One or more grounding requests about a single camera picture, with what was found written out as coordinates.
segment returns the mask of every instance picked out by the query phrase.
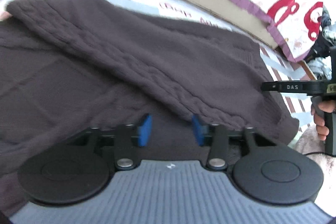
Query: metal screw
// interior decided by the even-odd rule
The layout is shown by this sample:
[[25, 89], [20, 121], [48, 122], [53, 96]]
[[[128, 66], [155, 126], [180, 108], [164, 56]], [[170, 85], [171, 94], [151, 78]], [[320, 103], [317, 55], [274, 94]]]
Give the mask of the metal screw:
[[226, 162], [222, 159], [218, 159], [218, 158], [214, 158], [214, 159], [211, 159], [209, 160], [209, 164], [212, 166], [212, 167], [223, 167], [225, 166]]
[[133, 165], [133, 160], [130, 159], [120, 159], [117, 161], [117, 165], [120, 167], [131, 167]]

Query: black round disc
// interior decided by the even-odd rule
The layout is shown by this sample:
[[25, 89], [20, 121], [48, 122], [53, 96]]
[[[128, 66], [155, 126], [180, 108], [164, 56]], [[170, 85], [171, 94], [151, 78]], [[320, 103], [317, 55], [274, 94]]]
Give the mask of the black round disc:
[[83, 147], [59, 146], [27, 160], [18, 180], [33, 200], [45, 204], [77, 203], [98, 193], [108, 182], [107, 163]]
[[323, 184], [323, 172], [314, 161], [278, 146], [260, 147], [244, 156], [232, 175], [250, 197], [281, 205], [314, 200]]

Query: human hand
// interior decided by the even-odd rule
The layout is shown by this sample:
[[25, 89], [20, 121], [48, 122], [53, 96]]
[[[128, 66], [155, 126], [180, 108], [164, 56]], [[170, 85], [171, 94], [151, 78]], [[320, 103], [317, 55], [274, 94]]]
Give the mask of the human hand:
[[[324, 101], [319, 103], [319, 109], [331, 113], [336, 109], [336, 101]], [[325, 141], [327, 135], [329, 134], [329, 129], [325, 126], [325, 121], [322, 117], [318, 116], [315, 108], [311, 106], [311, 115], [314, 115], [314, 123], [316, 124], [316, 131], [318, 133], [319, 139]]]

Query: patterned bedding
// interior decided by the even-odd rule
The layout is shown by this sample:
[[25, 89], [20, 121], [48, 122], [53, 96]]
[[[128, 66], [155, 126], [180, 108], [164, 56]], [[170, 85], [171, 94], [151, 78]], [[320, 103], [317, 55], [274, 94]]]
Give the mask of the patterned bedding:
[[[11, 0], [0, 0], [0, 20], [5, 19], [8, 14], [5, 7]], [[169, 17], [196, 21], [218, 28], [240, 32], [249, 36], [239, 28], [223, 20], [202, 11], [201, 9], [188, 4], [182, 0], [107, 0], [110, 3], [135, 12], [153, 16]], [[260, 56], [263, 59], [274, 80], [310, 80], [310, 72], [306, 66], [293, 64], [286, 61], [275, 51], [259, 41]], [[283, 99], [293, 117], [300, 120], [300, 129], [293, 143], [300, 137], [302, 132], [313, 123], [310, 115], [310, 97], [306, 95], [283, 94]]]

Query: gray gripper base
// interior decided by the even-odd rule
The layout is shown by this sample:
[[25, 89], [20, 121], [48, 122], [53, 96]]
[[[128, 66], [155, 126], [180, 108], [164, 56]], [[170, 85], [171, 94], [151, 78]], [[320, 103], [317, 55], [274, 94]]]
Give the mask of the gray gripper base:
[[117, 172], [92, 199], [68, 207], [28, 203], [14, 224], [327, 224], [314, 203], [273, 207], [239, 193], [224, 173], [198, 161], [143, 160]]

